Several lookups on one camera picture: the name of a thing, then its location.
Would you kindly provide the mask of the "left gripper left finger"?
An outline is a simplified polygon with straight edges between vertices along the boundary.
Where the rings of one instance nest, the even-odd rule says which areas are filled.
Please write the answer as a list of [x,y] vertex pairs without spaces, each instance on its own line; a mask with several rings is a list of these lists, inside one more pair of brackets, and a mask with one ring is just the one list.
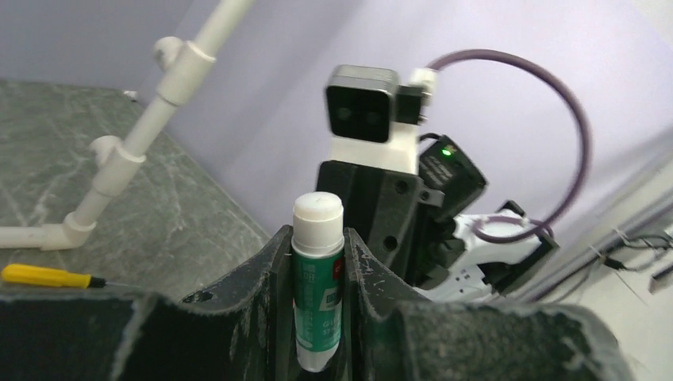
[[138,289],[1,294],[4,380],[286,380],[292,229],[181,302]]

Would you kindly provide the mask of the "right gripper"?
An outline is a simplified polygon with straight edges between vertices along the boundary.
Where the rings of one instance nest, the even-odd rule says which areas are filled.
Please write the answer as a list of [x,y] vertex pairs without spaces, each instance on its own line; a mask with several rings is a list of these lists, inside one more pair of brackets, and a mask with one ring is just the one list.
[[410,285],[417,282],[431,210],[444,193],[418,176],[362,164],[320,164],[317,191],[333,193],[344,206],[344,226],[354,229],[373,256]]

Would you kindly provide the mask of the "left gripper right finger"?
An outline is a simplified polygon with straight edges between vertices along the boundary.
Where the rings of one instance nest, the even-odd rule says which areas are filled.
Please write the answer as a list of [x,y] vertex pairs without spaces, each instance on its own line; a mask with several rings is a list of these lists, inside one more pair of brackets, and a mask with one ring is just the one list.
[[431,302],[344,231],[350,380],[631,380],[606,324],[563,304]]

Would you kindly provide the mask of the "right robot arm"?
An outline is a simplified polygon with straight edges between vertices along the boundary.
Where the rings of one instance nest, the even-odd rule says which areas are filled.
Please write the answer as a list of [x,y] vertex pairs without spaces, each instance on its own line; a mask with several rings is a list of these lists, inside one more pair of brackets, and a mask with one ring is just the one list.
[[409,174],[404,148],[336,137],[317,190],[338,195],[345,226],[426,298],[485,302],[515,291],[557,249],[553,232],[510,200],[492,214],[467,214],[485,190],[483,174],[449,137],[421,139],[427,147]]

